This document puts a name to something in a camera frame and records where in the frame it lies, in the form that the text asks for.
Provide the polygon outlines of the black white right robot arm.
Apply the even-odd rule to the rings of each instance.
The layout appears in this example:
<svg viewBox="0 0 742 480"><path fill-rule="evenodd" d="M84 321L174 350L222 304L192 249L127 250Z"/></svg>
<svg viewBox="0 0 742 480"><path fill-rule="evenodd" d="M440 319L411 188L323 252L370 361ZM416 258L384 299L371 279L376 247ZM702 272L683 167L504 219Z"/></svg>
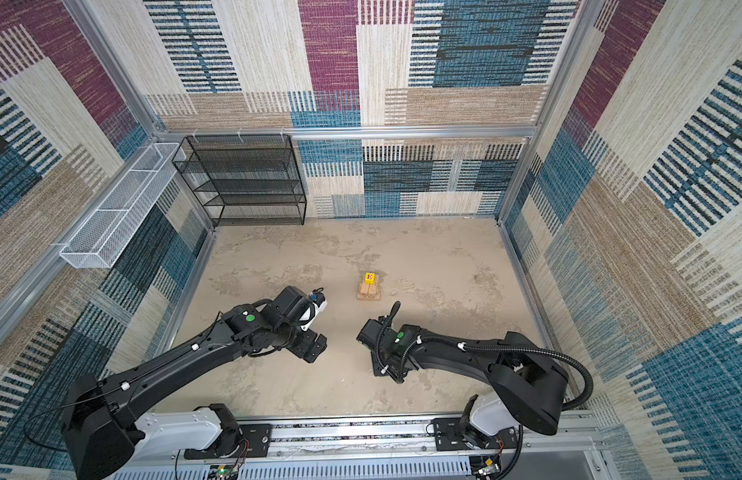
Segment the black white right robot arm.
<svg viewBox="0 0 742 480"><path fill-rule="evenodd" d="M371 319L357 340L370 350L377 377L402 383L411 371L436 369L473 378L492 387L517 423L548 436L558 431L568 373L523 334L470 340L411 324L396 331Z"/></svg>

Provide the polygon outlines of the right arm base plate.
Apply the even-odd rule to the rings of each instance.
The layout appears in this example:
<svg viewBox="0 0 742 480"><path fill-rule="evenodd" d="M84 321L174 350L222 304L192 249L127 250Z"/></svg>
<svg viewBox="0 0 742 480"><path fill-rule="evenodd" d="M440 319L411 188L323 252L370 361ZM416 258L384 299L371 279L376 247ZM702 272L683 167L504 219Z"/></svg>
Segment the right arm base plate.
<svg viewBox="0 0 742 480"><path fill-rule="evenodd" d="M435 418L426 431L434 436L438 451L514 449L518 444L516 429L505 429L489 436L460 417Z"/></svg>

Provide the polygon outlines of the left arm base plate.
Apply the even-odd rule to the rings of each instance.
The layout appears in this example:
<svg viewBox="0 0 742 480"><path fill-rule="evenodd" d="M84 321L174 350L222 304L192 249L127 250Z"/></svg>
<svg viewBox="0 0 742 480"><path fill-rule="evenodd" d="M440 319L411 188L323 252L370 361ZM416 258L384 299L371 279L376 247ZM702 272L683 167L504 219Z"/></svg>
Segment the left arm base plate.
<svg viewBox="0 0 742 480"><path fill-rule="evenodd" d="M268 456L273 425L269 423L244 423L239 425L235 459L265 458Z"/></svg>

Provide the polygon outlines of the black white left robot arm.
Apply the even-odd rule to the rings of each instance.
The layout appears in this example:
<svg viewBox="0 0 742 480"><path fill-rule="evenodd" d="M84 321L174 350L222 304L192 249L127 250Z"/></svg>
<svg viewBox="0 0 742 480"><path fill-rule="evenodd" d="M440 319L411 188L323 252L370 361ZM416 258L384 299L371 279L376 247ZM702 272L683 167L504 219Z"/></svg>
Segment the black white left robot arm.
<svg viewBox="0 0 742 480"><path fill-rule="evenodd" d="M242 304L177 347L121 373L75 380L61 407L61 432L80 479L104 479L130 460L188 451L194 458L229 458L247 441L222 403L179 414L156 414L155 405L206 373L239 358L287 350L313 363L326 349L311 330L327 307L321 288L288 286L274 299Z"/></svg>

